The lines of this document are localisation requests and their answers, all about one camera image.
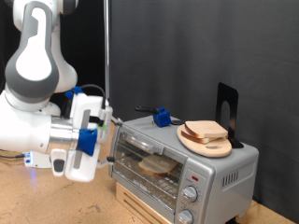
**wooden plate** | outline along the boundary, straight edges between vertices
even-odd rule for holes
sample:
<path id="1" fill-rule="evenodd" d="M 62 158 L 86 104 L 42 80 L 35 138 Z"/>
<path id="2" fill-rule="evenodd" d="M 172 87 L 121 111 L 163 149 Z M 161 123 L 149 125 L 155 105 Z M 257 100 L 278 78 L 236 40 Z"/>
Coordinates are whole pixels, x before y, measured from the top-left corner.
<path id="1" fill-rule="evenodd" d="M 178 127 L 177 134 L 179 141 L 187 147 L 189 150 L 207 157 L 225 157 L 231 154 L 232 145 L 225 137 L 209 142 L 207 144 L 201 144 L 193 142 L 181 135 L 183 125 Z"/>

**table surface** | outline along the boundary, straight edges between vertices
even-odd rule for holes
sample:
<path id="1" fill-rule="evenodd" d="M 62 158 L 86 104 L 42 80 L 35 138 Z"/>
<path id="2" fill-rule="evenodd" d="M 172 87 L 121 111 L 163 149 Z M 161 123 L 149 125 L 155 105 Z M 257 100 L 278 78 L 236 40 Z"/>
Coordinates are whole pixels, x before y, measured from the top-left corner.
<path id="1" fill-rule="evenodd" d="M 113 131 L 112 124 L 100 160 L 109 154 Z M 23 159 L 0 158 L 0 180 L 0 223 L 142 223 L 116 200 L 116 185 L 107 167 L 97 170 L 91 183 L 78 183 L 54 177 L 51 169 L 26 168 Z M 238 222 L 294 223 L 256 202 Z"/>

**control knob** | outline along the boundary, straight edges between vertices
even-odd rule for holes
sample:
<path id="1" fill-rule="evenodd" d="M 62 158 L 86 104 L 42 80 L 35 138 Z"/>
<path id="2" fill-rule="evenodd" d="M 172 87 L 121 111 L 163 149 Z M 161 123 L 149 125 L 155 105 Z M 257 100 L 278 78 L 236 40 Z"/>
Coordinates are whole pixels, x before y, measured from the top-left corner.
<path id="1" fill-rule="evenodd" d="M 181 192 L 181 196 L 183 196 L 183 198 L 189 203 L 193 203 L 197 198 L 196 189 L 194 187 L 187 187 Z"/>
<path id="2" fill-rule="evenodd" d="M 184 210 L 178 213 L 177 219 L 181 224 L 193 224 L 193 215 L 188 210 Z"/>

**blue clip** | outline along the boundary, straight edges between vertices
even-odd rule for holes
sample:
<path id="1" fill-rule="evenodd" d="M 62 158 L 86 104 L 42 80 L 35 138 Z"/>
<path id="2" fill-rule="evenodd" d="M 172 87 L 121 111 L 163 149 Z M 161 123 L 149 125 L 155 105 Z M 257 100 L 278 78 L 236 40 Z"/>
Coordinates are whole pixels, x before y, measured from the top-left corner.
<path id="1" fill-rule="evenodd" d="M 97 142 L 97 130 L 80 129 L 77 150 L 93 156 L 95 143 Z"/>
<path id="2" fill-rule="evenodd" d="M 66 93 L 65 93 L 65 96 L 68 98 L 68 99 L 71 99 L 71 100 L 73 100 L 73 98 L 74 98 L 74 94 L 79 94 L 79 93 L 82 93 L 83 91 L 82 91 L 82 88 L 80 88 L 80 87 L 74 87 L 74 88 L 72 88 L 72 90 L 70 90 L 70 91 L 67 91 Z"/>
<path id="3" fill-rule="evenodd" d="M 158 109 L 160 111 L 159 114 L 154 113 L 153 116 L 153 120 L 155 121 L 155 123 L 160 127 L 164 127 L 167 126 L 169 124 L 172 123 L 171 119 L 170 119 L 170 113 L 168 110 L 165 110 L 164 107 L 161 107 Z"/>

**toaster oven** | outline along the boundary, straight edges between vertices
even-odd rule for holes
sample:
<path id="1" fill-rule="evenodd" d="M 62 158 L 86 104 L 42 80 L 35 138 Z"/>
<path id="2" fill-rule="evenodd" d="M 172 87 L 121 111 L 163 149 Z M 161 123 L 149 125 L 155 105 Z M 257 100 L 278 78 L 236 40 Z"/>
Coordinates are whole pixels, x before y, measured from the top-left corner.
<path id="1" fill-rule="evenodd" d="M 172 223 L 223 224 L 244 216 L 251 206 L 258 150 L 244 144 L 227 157 L 203 157 L 180 143 L 177 128 L 159 128 L 152 117 L 117 126 L 110 176 Z M 178 165 L 163 177 L 140 172 L 138 164 L 151 154 Z"/>

